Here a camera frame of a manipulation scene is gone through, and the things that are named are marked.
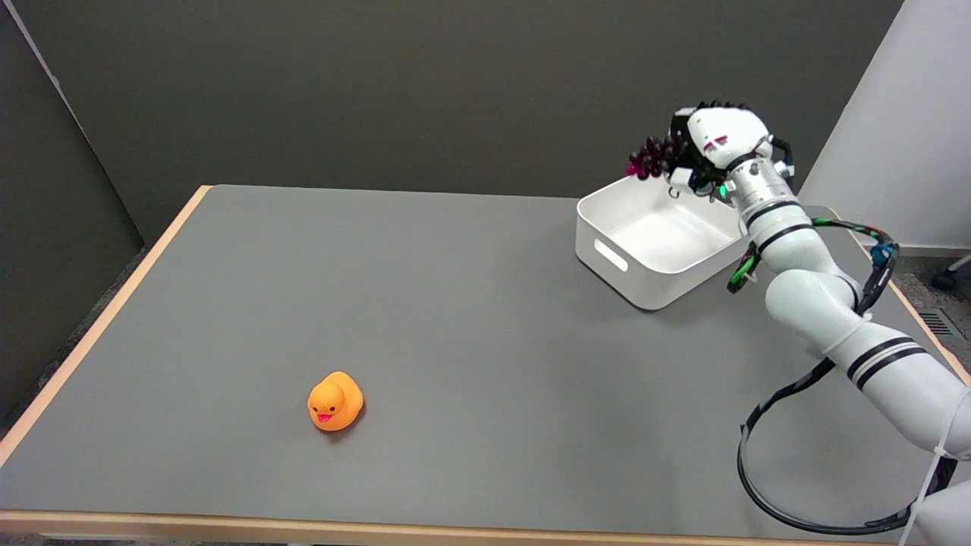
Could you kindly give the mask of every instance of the white wall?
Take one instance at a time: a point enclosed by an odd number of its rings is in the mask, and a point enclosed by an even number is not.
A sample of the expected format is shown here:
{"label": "white wall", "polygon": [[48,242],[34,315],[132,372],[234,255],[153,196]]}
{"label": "white wall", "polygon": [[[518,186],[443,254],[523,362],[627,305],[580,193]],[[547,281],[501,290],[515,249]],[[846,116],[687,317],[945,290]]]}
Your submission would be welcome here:
{"label": "white wall", "polygon": [[906,0],[800,200],[902,245],[971,248],[969,32],[971,0]]}

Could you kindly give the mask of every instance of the bin handle cutout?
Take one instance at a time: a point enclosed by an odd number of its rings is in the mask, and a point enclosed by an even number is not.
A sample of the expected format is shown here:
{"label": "bin handle cutout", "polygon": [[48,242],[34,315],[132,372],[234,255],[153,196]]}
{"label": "bin handle cutout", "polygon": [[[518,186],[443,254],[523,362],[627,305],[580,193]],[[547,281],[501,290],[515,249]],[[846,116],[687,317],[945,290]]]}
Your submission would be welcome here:
{"label": "bin handle cutout", "polygon": [[607,258],[607,260],[613,263],[613,265],[615,265],[620,271],[627,271],[627,260],[620,257],[620,255],[611,250],[610,247],[603,244],[600,239],[593,239],[593,249],[600,253],[601,256]]}

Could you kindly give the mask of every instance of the grapes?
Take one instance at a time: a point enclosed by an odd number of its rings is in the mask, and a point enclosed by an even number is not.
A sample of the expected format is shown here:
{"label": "grapes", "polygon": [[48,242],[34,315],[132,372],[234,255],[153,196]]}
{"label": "grapes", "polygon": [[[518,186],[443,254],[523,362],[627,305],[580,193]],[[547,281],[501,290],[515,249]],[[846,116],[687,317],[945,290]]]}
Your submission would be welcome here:
{"label": "grapes", "polygon": [[638,152],[628,158],[628,176],[636,174],[640,180],[646,180],[648,177],[660,178],[669,174],[686,150],[687,142],[680,134],[665,137],[664,140],[651,137]]}

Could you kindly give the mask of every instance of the chair leg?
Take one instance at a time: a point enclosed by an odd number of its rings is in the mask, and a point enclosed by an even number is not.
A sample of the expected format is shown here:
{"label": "chair leg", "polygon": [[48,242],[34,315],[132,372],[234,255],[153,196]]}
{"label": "chair leg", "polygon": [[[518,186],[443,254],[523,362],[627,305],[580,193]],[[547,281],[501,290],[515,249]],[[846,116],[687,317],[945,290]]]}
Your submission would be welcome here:
{"label": "chair leg", "polygon": [[937,290],[953,290],[954,285],[957,284],[957,279],[954,277],[954,273],[969,261],[971,261],[971,254],[952,263],[944,271],[935,273],[930,279],[931,286]]}

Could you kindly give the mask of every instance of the blue connector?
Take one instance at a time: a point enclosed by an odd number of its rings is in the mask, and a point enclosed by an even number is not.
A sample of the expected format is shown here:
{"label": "blue connector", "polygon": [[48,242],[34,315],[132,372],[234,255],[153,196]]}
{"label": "blue connector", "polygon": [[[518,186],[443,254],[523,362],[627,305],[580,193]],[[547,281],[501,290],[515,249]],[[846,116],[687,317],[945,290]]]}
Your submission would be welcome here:
{"label": "blue connector", "polygon": [[891,245],[879,244],[870,247],[870,258],[877,267],[883,266],[896,251]]}

